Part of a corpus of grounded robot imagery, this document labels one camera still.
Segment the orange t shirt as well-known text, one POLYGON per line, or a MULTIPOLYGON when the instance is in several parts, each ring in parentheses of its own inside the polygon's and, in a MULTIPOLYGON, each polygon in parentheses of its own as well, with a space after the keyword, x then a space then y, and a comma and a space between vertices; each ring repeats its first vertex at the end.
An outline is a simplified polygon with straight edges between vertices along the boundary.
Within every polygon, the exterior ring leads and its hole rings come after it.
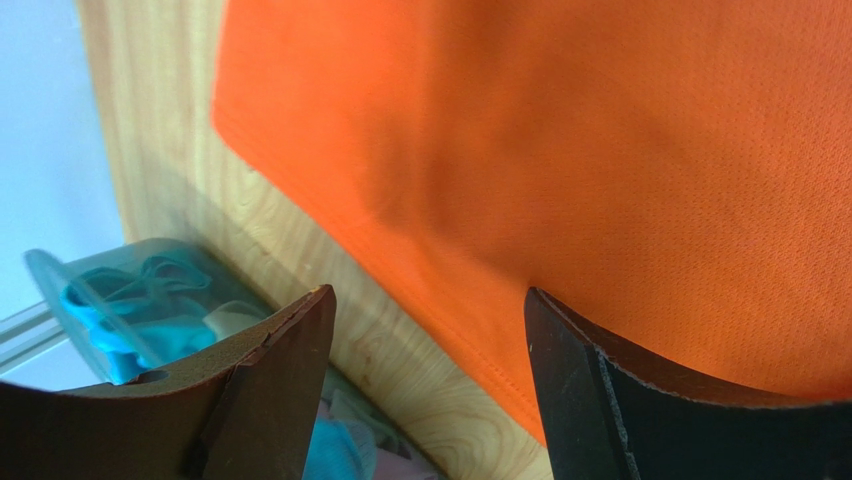
POLYGON ((537 440, 532 286, 851 393, 847 1, 231 1, 212 114, 537 440))

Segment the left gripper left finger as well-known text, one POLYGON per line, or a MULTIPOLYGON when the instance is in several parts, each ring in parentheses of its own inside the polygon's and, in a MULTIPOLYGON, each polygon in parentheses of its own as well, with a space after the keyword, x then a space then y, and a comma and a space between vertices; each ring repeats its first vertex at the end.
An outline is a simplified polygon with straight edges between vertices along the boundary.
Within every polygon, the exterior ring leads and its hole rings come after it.
POLYGON ((201 352, 108 383, 1 387, 5 479, 298 479, 333 339, 319 286, 201 352))

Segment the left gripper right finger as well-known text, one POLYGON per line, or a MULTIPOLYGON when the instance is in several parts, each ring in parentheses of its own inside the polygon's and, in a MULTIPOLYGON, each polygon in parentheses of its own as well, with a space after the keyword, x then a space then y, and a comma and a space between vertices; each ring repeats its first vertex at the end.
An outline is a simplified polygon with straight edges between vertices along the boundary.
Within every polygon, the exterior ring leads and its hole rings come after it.
POLYGON ((557 479, 847 479, 851 404, 752 389, 527 292, 528 355, 557 479))

